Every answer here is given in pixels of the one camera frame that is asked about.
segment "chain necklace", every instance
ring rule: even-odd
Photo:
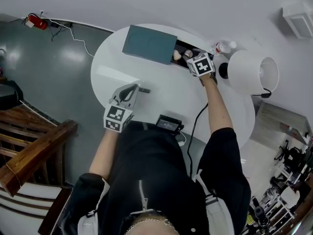
[[[168,219],[160,220],[160,219],[156,219],[156,218],[146,218],[146,219],[144,219],[142,221],[139,221],[138,223],[133,224],[131,227],[129,227],[129,229],[124,233],[124,235],[128,234],[138,224],[145,223],[145,222],[151,222],[151,221],[163,222],[166,226],[171,227],[178,234],[178,232],[176,231],[176,229],[174,228],[172,223],[170,221],[168,221]]]

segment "fire extinguisher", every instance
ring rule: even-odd
[[[48,23],[41,19],[40,17],[36,16],[35,14],[29,14],[26,20],[26,23],[31,22],[33,26],[39,29],[46,29],[48,27]]]

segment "lamp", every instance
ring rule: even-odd
[[[219,73],[229,79],[236,92],[263,98],[271,96],[279,81],[279,70],[271,57],[247,50],[234,53],[229,63],[220,65]]]

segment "gray floor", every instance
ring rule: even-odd
[[[75,183],[88,171],[105,132],[104,108],[96,99],[90,82],[92,57],[86,53],[82,42],[72,40],[69,30],[61,32],[51,42],[49,29],[29,28],[21,22],[0,23],[0,68],[20,86],[25,100],[34,107],[59,122],[72,119],[79,123],[78,136],[66,150],[66,180]],[[91,54],[95,54],[110,35],[77,24],[72,30],[77,39],[86,41]],[[182,150],[189,171],[187,144]],[[203,148],[204,143],[194,139],[191,146],[193,171]]]

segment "black device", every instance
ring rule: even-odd
[[[174,134],[175,136],[184,128],[182,121],[165,115],[160,115],[156,122],[156,126]]]

